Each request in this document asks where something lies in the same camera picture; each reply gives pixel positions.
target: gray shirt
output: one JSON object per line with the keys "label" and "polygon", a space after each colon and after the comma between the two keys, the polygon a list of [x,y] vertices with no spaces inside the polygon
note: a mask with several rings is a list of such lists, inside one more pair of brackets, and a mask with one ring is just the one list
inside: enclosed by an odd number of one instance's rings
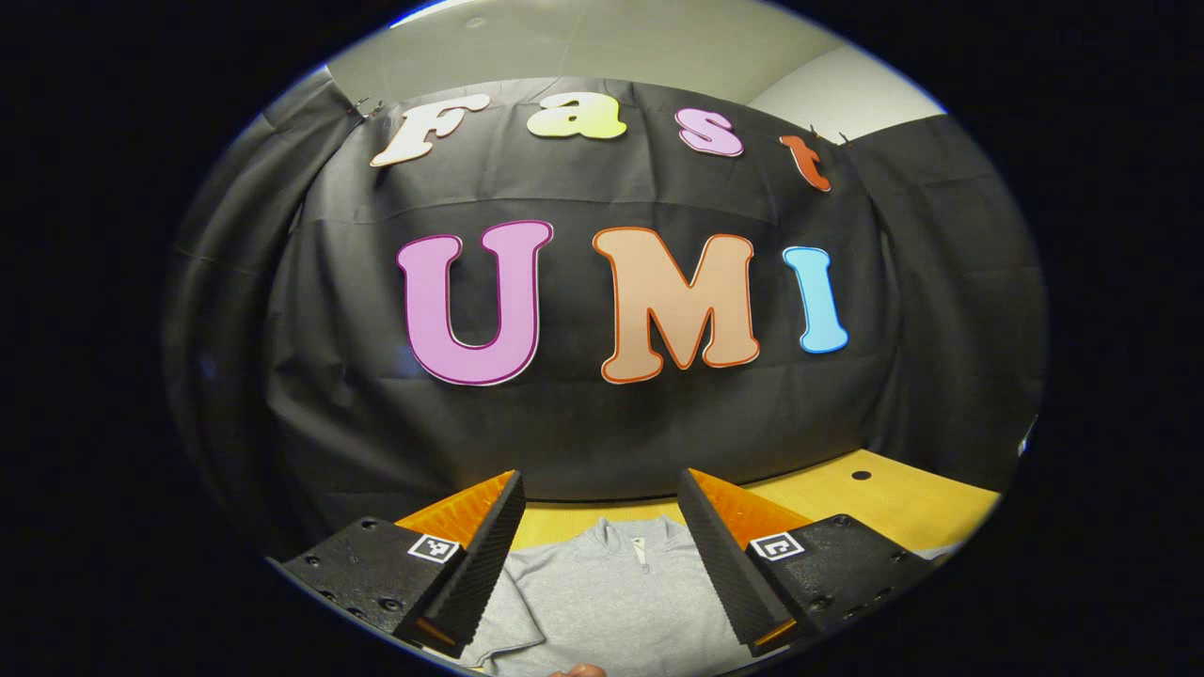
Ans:
{"label": "gray shirt", "polygon": [[569,541],[510,553],[458,663],[498,677],[578,663],[608,677],[704,677],[752,661],[690,530],[662,516],[600,518]]}

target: letter m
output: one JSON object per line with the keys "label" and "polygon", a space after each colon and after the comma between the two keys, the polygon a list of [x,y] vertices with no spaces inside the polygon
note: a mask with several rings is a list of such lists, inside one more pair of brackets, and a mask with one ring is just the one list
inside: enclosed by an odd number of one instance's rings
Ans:
{"label": "letter m", "polygon": [[702,352],[707,365],[736,366],[761,353],[752,337],[748,240],[710,237],[691,282],[660,235],[647,228],[603,230],[594,236],[594,248],[609,259],[614,277],[614,355],[602,364],[602,378],[635,383],[661,372],[665,359],[653,351],[653,323],[678,369],[694,363],[708,322],[710,343]]}

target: pink letter u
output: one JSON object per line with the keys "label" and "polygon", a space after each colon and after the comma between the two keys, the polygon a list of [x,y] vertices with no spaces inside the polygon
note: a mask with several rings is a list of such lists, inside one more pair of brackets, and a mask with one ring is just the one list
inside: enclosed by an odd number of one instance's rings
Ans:
{"label": "pink letter u", "polygon": [[495,385],[518,376],[539,342],[539,248],[551,241],[551,224],[515,220],[495,225],[480,245],[497,257],[497,335],[466,346],[452,332],[448,271],[460,255],[460,239],[435,235],[397,252],[406,273],[409,346],[431,376],[461,385]]}

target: ceiling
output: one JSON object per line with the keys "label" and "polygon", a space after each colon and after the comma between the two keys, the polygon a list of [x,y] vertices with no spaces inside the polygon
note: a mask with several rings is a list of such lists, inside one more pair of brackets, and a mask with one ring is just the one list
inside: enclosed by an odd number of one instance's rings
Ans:
{"label": "ceiling", "polygon": [[468,0],[331,59],[353,100],[391,104],[478,82],[610,77],[748,104],[845,42],[756,0]]}

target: table surface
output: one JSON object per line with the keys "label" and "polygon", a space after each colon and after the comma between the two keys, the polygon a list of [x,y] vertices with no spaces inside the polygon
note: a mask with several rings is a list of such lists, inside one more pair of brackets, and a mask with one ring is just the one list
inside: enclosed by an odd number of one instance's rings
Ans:
{"label": "table surface", "polygon": [[[852,473],[869,472],[866,479]],[[986,518],[999,494],[860,449],[797,472],[743,485],[814,520],[846,513],[909,551],[952,546]],[[529,501],[512,551],[567,541],[610,522],[655,519],[685,524],[675,499],[609,504]]]}

